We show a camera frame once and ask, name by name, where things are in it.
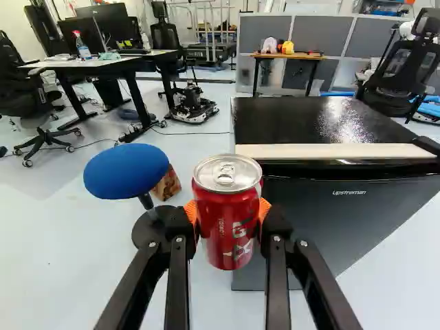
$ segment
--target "office chair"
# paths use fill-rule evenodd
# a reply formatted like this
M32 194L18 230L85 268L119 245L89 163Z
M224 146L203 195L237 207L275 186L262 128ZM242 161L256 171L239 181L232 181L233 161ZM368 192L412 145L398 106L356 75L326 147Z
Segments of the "office chair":
M180 45L179 36L177 35L176 25L167 23L163 18L159 18L159 23L152 24L150 26L151 36L153 39L153 49L155 50L179 50L177 53L177 60L174 63L167 63L167 70L171 76L173 82L173 93L177 88L176 80L179 78L179 74L186 72L188 64L186 61L186 51ZM190 65L194 81L197 83L197 78L194 72L194 65ZM156 67L157 72L161 73L160 69ZM165 91L157 93L159 98L165 94Z
M81 136L81 131L75 128L68 131L50 132L40 128L51 116L53 109L51 102L62 95L59 91L44 92L40 74L45 71L45 68L36 68L26 74L18 69L19 66L25 64L27 63L20 57L7 34L0 31L0 115L20 117L24 127L29 124L35 126L38 135L23 144L14 146L12 152L15 155L21 155L22 148L33 145L32 150L25 155L23 160L24 167L31 167L33 163L30 158L45 142L49 145L60 144L66 147L67 152L73 152L74 147L70 143L60 141L56 137L70 133Z
M427 82L440 62L440 11L422 8L413 27L413 41L396 41L384 62L357 91L356 98L388 117L406 117L406 124L426 97Z

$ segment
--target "keyboard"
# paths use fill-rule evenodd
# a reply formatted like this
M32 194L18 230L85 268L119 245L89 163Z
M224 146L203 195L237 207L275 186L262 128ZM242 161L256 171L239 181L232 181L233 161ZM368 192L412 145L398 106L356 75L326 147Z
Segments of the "keyboard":
M147 49L119 49L119 54L148 54L150 50Z

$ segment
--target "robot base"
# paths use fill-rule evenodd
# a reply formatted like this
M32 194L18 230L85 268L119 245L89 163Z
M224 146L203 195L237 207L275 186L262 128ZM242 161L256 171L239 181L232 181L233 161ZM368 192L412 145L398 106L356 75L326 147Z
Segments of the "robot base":
M214 115L217 115L219 108L216 107L216 102L200 99L200 108L198 111L186 111L182 106L176 106L165 119L174 119L189 124L202 124Z

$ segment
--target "computer monitor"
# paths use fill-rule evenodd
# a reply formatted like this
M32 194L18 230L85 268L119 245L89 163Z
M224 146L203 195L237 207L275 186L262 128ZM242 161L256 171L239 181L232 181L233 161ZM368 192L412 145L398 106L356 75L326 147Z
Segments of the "computer monitor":
M75 30L78 30L81 33L82 41L87 45L93 55L106 52L107 47L102 39L101 31L99 30L94 17L59 21L58 25L69 47L70 54L78 53L78 50L76 49L76 37L74 36Z
M129 48L143 48L142 36L139 30L138 19L127 17L123 19L108 19L98 22L100 31L108 40L107 46L118 49L117 42L129 41Z
M95 17L99 23L101 19L120 19L128 17L125 3L109 3L107 5L91 5L75 9L78 18Z

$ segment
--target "red soda can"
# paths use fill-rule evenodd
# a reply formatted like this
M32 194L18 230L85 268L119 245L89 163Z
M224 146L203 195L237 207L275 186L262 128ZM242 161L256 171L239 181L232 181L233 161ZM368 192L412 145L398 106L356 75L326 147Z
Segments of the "red soda can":
M200 162L192 178L202 242L211 265L237 270L253 253L262 170L252 158L224 154Z

